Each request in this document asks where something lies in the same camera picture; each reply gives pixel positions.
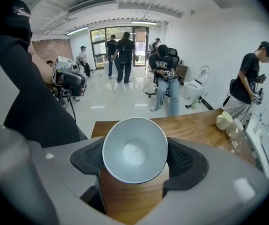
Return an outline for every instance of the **beige mug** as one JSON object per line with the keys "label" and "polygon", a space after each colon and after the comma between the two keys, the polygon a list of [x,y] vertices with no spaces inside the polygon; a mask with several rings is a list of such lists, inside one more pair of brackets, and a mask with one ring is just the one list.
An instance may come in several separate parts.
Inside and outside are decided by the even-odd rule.
{"label": "beige mug", "polygon": [[221,115],[217,116],[216,118],[216,127],[223,131],[225,130],[229,125],[231,125],[233,122],[233,119],[231,115],[229,115],[227,112],[223,112]]}
{"label": "beige mug", "polygon": [[234,119],[232,124],[226,128],[226,134],[230,138],[235,138],[239,133],[243,132],[244,127],[238,119]]}

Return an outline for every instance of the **toilet bowl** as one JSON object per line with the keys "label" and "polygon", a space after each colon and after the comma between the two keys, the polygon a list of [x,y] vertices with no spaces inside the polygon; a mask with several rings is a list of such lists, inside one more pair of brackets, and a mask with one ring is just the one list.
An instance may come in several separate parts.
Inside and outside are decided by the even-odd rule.
{"label": "toilet bowl", "polygon": [[201,67],[195,74],[194,80],[183,84],[183,98],[193,100],[204,93],[204,85],[209,76],[209,66]]}

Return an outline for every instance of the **wall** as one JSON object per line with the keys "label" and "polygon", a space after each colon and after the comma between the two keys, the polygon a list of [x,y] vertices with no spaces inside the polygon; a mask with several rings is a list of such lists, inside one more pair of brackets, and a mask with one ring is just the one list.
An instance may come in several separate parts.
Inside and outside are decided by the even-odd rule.
{"label": "wall", "polygon": [[70,41],[64,39],[33,41],[36,53],[44,60],[55,62],[58,56],[73,59]]}
{"label": "wall", "polygon": [[[194,15],[167,26],[166,43],[178,50],[189,67],[186,81],[204,65],[210,67],[205,97],[214,108],[223,103],[232,78],[236,78],[243,57],[253,53],[261,41],[269,41],[269,17],[246,9],[221,9],[215,14]],[[266,108],[264,120],[269,123],[269,64],[260,64],[265,74],[264,100],[250,112],[259,114]]]}
{"label": "wall", "polygon": [[[133,26],[132,23],[119,23],[119,26]],[[106,27],[114,27],[117,26],[115,24],[108,25]],[[95,69],[95,62],[93,57],[93,51],[92,51],[92,45],[91,45],[91,37],[90,37],[90,31],[95,29],[104,28],[104,26],[96,26],[94,28],[89,28],[80,32],[77,32],[75,34],[72,34],[70,36],[70,45],[72,50],[73,59],[75,60],[80,52],[81,46],[86,46],[86,53],[88,58],[88,63],[91,68]],[[161,28],[160,26],[149,26],[149,43],[154,41],[157,37],[160,37]]]}

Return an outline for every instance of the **white pants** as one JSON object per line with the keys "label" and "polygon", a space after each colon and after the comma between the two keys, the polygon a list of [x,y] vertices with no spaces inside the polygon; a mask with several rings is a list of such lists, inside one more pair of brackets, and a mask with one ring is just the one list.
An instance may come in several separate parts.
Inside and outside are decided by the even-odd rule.
{"label": "white pants", "polygon": [[247,108],[249,104],[243,103],[237,100],[233,96],[230,96],[229,100],[222,109],[229,113],[233,119],[238,118]]}

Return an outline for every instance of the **glossy white floor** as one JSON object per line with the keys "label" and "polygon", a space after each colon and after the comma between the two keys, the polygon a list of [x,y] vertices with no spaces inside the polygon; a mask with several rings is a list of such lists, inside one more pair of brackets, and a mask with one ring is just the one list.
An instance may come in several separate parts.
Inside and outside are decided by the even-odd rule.
{"label": "glossy white floor", "polygon": [[[91,138],[96,121],[123,120],[130,117],[167,117],[170,104],[168,97],[165,98],[162,109],[155,112],[149,110],[150,106],[155,105],[156,96],[148,98],[148,95],[142,91],[151,81],[147,78],[148,75],[153,74],[146,71],[144,67],[135,67],[130,75],[130,80],[133,81],[130,84],[124,84],[123,81],[117,83],[116,74],[109,79],[104,70],[91,74],[84,96],[79,102],[72,100],[78,127],[88,138]],[[154,83],[151,81],[145,91],[153,92],[154,89]],[[185,108],[185,105],[190,103],[191,101],[180,97],[179,115],[208,110],[202,103],[197,103],[194,110]],[[69,103],[67,103],[67,111],[73,115]]]}

